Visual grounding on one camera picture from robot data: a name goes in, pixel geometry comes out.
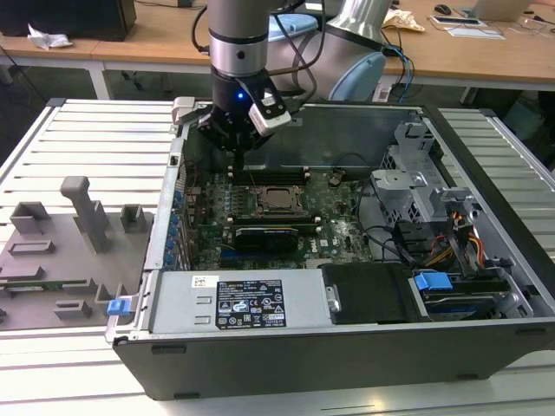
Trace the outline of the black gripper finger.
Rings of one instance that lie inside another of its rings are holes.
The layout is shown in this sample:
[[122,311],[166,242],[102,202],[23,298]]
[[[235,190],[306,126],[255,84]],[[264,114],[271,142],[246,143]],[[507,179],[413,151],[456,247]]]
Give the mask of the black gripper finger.
[[251,130],[239,135],[239,169],[243,170],[245,167],[245,154],[259,149],[271,138],[268,136],[260,135],[256,130]]
[[230,113],[210,112],[199,119],[198,131],[220,151],[232,154],[233,167],[241,169],[239,124]]

